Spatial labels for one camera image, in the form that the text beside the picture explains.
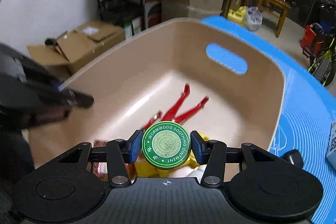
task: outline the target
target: blue cutting mat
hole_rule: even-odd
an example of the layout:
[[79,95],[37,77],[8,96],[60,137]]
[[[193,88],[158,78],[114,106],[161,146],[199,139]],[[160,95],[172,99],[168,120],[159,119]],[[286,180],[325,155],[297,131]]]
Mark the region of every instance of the blue cutting mat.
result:
[[336,171],[326,160],[330,126],[336,118],[336,100],[291,57],[250,31],[223,17],[213,16],[203,23],[219,28],[258,48],[273,59],[286,76],[285,97],[270,152],[281,156],[297,149],[304,169],[315,175],[324,189],[323,199],[312,222],[336,223]]

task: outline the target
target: plastic bag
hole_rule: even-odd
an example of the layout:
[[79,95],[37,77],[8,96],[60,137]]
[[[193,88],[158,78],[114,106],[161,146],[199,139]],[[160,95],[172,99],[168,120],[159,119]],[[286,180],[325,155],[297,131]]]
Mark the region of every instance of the plastic bag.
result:
[[257,31],[263,22],[263,15],[258,7],[250,7],[247,9],[245,17],[245,26],[251,31]]

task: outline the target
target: metal screw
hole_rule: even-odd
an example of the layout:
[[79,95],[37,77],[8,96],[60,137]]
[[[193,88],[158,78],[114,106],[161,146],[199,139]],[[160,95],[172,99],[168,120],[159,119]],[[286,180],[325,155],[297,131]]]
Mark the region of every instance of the metal screw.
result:
[[126,182],[128,182],[128,178],[127,177],[124,177],[124,176],[115,176],[111,179],[111,181],[114,183],[114,184],[125,184]]
[[221,182],[221,179],[216,176],[208,176],[204,178],[206,184],[215,185]]

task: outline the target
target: green tin lid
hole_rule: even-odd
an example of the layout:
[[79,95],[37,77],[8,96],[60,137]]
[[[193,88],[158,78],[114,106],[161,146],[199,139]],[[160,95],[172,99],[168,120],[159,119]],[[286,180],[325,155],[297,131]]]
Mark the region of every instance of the green tin lid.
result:
[[190,155],[190,136],[176,122],[158,122],[148,128],[142,138],[145,159],[159,169],[182,165]]

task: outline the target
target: round black pad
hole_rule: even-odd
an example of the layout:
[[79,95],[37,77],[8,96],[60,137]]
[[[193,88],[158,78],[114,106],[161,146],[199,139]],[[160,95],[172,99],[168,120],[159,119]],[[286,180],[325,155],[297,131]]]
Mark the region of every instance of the round black pad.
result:
[[42,198],[49,200],[59,200],[70,196],[75,190],[75,184],[67,178],[50,178],[41,181],[36,192]]
[[319,180],[284,160],[258,162],[235,175],[228,199],[247,216],[264,222],[308,219],[323,195]]
[[23,178],[13,190],[14,206],[33,222],[72,222],[99,207],[104,183],[84,168],[43,165]]

